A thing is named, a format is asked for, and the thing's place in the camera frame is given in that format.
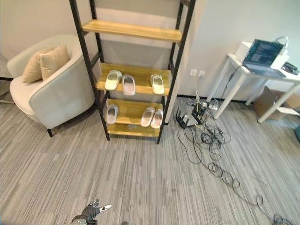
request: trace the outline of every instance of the laptop screen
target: laptop screen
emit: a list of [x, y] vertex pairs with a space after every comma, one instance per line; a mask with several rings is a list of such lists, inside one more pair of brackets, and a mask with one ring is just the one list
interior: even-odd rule
[[271, 66], [284, 45], [255, 39], [243, 63]]

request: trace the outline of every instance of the tangled cables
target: tangled cables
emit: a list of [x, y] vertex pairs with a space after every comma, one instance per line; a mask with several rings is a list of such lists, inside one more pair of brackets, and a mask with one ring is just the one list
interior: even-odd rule
[[[256, 196], [256, 202], [248, 201], [243, 195], [239, 193], [240, 181], [237, 178], [234, 178], [228, 171], [219, 166], [215, 161], [221, 159], [220, 150], [224, 144], [231, 141], [231, 136], [228, 133], [223, 133], [223, 131], [215, 124], [208, 125], [207, 119], [210, 117], [209, 113], [206, 113], [206, 120], [202, 126], [193, 126], [187, 127], [186, 129], [179, 129], [177, 132], [177, 137], [184, 147], [189, 161], [193, 164], [202, 164], [206, 169], [208, 169], [214, 176], [219, 177], [222, 181], [232, 190], [235, 194], [242, 199], [244, 202], [248, 203], [251, 206], [256, 206], [260, 211], [267, 216], [273, 223], [273, 225], [293, 225], [291, 221], [286, 218], [283, 218], [279, 214], [275, 214], [270, 217], [263, 209], [263, 196], [258, 194]], [[184, 131], [184, 135], [188, 141], [190, 141], [194, 148], [194, 153], [197, 158], [197, 161], [193, 161], [191, 156], [188, 153], [188, 148], [183, 143], [180, 138], [180, 132]], [[207, 149], [210, 155], [210, 158], [213, 160], [208, 164], [205, 163], [203, 159], [202, 149]]]

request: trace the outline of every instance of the laptop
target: laptop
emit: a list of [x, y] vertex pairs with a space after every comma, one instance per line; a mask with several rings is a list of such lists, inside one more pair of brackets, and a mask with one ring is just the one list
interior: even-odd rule
[[243, 61], [243, 66], [253, 74], [285, 77], [278, 69], [271, 68], [271, 64], [283, 46], [278, 42], [255, 39]]

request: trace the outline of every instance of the wooden shelf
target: wooden shelf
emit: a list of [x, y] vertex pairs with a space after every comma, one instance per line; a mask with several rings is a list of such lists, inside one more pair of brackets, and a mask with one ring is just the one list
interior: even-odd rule
[[134, 102], [118, 99], [108, 99], [109, 105], [118, 106], [118, 116], [116, 123], [140, 125], [142, 115], [146, 108], [162, 109], [163, 105], [151, 102]]
[[91, 20], [82, 26], [83, 31], [95, 33], [116, 34], [147, 38], [154, 40], [180, 42], [182, 34], [179, 30], [162, 29], [157, 27], [133, 25], [128, 23]]
[[143, 136], [143, 137], [158, 137], [159, 129], [152, 127], [142, 127], [139, 125], [127, 124], [110, 124], [108, 126], [108, 133], [112, 135], [129, 135], [129, 136]]
[[[162, 69], [152, 69], [152, 68], [142, 68], [142, 67], [130, 67], [124, 65], [117, 64], [107, 64], [101, 63], [102, 75], [97, 82], [98, 90], [105, 90], [105, 81], [108, 76], [109, 71], [118, 70], [122, 74], [128, 74], [134, 77], [135, 79], [135, 92], [143, 93], [143, 94], [154, 94], [152, 91], [152, 86], [150, 83], [150, 76], [152, 74], [161, 75], [164, 81], [164, 96], [167, 96], [170, 91], [170, 81], [171, 71], [170, 70], [162, 70]], [[122, 83], [118, 84], [116, 89], [117, 91], [123, 91]]]

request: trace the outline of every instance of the pair of slippers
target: pair of slippers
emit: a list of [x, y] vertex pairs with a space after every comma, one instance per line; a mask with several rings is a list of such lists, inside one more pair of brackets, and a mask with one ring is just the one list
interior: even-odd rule
[[[123, 93], [124, 95], [134, 95], [135, 94], [135, 79], [130, 75], [122, 75], [118, 70], [109, 71], [106, 81], [106, 90], [115, 90], [118, 87], [119, 82], [122, 79]], [[150, 82], [152, 85], [152, 91], [154, 94], [162, 95], [165, 92], [164, 81], [161, 75], [152, 74], [150, 77]]]
[[[114, 124], [117, 120], [118, 115], [118, 106], [117, 105], [109, 105], [106, 111], [106, 122], [108, 124]], [[163, 110], [157, 109], [155, 111], [154, 108], [149, 107], [147, 108], [141, 118], [141, 126], [148, 127], [151, 125], [154, 129], [159, 129], [161, 123], [163, 121]]]
[[135, 94], [135, 79], [130, 75], [122, 75], [118, 70], [111, 70], [105, 81], [106, 90], [115, 90], [122, 79], [124, 95]]
[[147, 127], [151, 125], [152, 128], [159, 129], [162, 121], [163, 121], [163, 110], [157, 109], [155, 111], [154, 108], [149, 107], [144, 111], [140, 124], [142, 127]]

